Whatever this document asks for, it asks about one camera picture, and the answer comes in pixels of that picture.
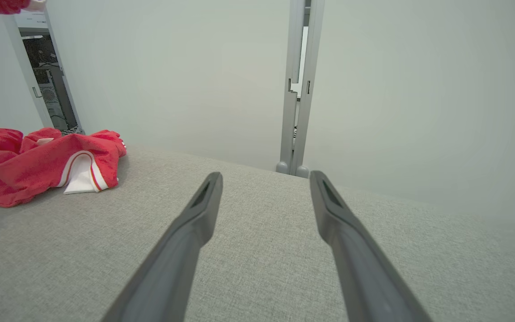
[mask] red sleeve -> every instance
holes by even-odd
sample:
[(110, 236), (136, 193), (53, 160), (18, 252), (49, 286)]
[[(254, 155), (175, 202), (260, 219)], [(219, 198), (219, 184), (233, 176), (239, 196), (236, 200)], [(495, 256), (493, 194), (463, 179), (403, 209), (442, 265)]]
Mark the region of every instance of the red sleeve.
[(22, 8), (29, 6), (30, 0), (0, 0), (0, 14), (20, 13)]

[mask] gray upholstery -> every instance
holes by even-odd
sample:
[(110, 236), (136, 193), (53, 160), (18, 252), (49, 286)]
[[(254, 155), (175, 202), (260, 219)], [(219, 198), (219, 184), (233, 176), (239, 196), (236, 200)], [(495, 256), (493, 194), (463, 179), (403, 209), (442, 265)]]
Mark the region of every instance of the gray upholstery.
[[(116, 188), (0, 208), (0, 322), (100, 320), (212, 171), (224, 191), (186, 320), (346, 320), (306, 179), (130, 147)], [(338, 189), (434, 320), (515, 321), (514, 226)]]

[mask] white stripe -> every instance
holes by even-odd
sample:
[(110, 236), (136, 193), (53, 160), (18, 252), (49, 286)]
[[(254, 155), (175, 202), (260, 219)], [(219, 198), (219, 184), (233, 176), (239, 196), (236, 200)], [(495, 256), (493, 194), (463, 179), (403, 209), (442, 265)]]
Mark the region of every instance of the white stripe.
[(57, 187), (63, 187), (66, 185), (67, 183), (67, 175), (69, 174), (69, 169), (70, 167), (73, 165), (73, 161), (81, 154), (83, 153), (88, 153), (90, 155), (90, 159), (92, 160), (92, 163), (91, 163), (91, 168), (93, 170), (93, 174), (94, 174), (94, 180), (97, 182), (98, 184), (98, 187), (101, 189), (101, 190), (104, 190), (104, 189), (108, 189), (108, 185), (106, 184), (106, 181), (104, 180), (104, 178), (102, 177), (102, 174), (101, 174), (101, 171), (100, 169), (98, 168), (98, 165), (97, 163), (94, 161), (94, 155), (90, 152), (90, 151), (85, 151), (85, 150), (82, 150), (82, 151), (78, 151), (76, 153), (74, 153), (73, 155), (71, 155), (71, 157), (69, 157), (69, 160), (67, 160), (67, 163), (65, 164), (65, 167), (63, 168), (63, 174), (61, 175), (61, 181), (59, 181), (59, 184), (57, 185)]
[(97, 181), (97, 184), (101, 188), (101, 190), (108, 189), (109, 186), (106, 184), (106, 181), (102, 177), (101, 170), (98, 168), (97, 163), (94, 161), (94, 157), (93, 157), (93, 162), (90, 165), (90, 167), (93, 169), (94, 180)]

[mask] red towel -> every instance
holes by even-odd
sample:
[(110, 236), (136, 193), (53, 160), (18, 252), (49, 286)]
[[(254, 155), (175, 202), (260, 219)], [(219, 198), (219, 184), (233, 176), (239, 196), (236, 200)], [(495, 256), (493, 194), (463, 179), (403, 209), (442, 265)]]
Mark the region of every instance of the red towel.
[(61, 137), (59, 130), (43, 128), (23, 137), (19, 131), (0, 129), (0, 207), (26, 203), (48, 188), (65, 186), (77, 165), (78, 171), (88, 165), (94, 191), (114, 187), (118, 159), (126, 154), (120, 135), (107, 130)]
[(29, 6), (30, 0), (0, 0), (0, 14), (20, 13), (22, 8)]

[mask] gray metal frame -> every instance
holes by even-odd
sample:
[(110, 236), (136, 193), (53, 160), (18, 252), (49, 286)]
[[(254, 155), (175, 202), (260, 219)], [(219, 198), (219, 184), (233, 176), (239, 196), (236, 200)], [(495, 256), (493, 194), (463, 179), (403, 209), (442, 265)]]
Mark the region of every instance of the gray metal frame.
[(305, 153), (305, 140), (307, 137), (307, 125), (311, 110), (311, 98), (315, 85), (315, 70), (317, 68), (317, 54), (321, 40), (321, 25), (323, 24), (323, 10), (325, 0), (312, 0), (311, 13), (309, 15), (309, 33), (307, 35), (307, 51), (305, 66), (303, 68), (303, 87), (299, 103), (299, 118), (297, 122), (297, 136), (295, 138), (294, 154), (291, 160), (290, 174), (307, 178), (309, 169), (303, 165)]
[(293, 133), (297, 92), (291, 90), (291, 84), (299, 82), (304, 11), (305, 0), (291, 0), (290, 25), (287, 41), (286, 82), (283, 99), (282, 142), (279, 162), (275, 167), (275, 171), (284, 174), (290, 174), (293, 155)]
[(25, 82), (27, 82), (28, 88), (26, 88), (26, 90), (31, 94), (31, 98), (33, 99), (35, 108), (37, 108), (37, 113), (41, 118), (41, 122), (44, 127), (54, 127), (51, 117), (49, 116), (47, 106), (45, 105), (45, 100), (43, 100), (41, 90), (39, 89), (39, 85), (37, 84), (37, 80), (33, 74), (33, 68), (31, 67), (31, 63), (29, 63), (29, 57), (27, 57), (27, 52), (25, 51), (25, 46), (23, 45), (19, 27), (17, 26), (15, 18), (13, 16), (2, 16), (1, 18), (5, 23), (5, 27), (9, 34), (9, 40), (17, 56), (17, 61), (19, 62)]
[(67, 82), (67, 73), (65, 72), (65, 68), (63, 68), (63, 61), (61, 61), (61, 54), (59, 53), (59, 49), (57, 48), (57, 41), (55, 41), (55, 34), (53, 34), (53, 28), (51, 27), (51, 20), (49, 19), (49, 13), (47, 12), (47, 9), (45, 9), (45, 19), (47, 20), (47, 27), (49, 28), (49, 35), (51, 35), (51, 41), (53, 42), (53, 47), (55, 48), (55, 55), (57, 55), (57, 62), (59, 62), (59, 68), (61, 69), (61, 72), (63, 72), (62, 79), (63, 79), (63, 82), (65, 83), (65, 89), (67, 90), (67, 97), (69, 98), (75, 120), (77, 120), (79, 132), (82, 134), (85, 134), (84, 129), (82, 127), (82, 123), (80, 122), (80, 118), (78, 117), (77, 108), (75, 107), (75, 102), (73, 100), (73, 94), (71, 94), (71, 90), (69, 89), (69, 82)]

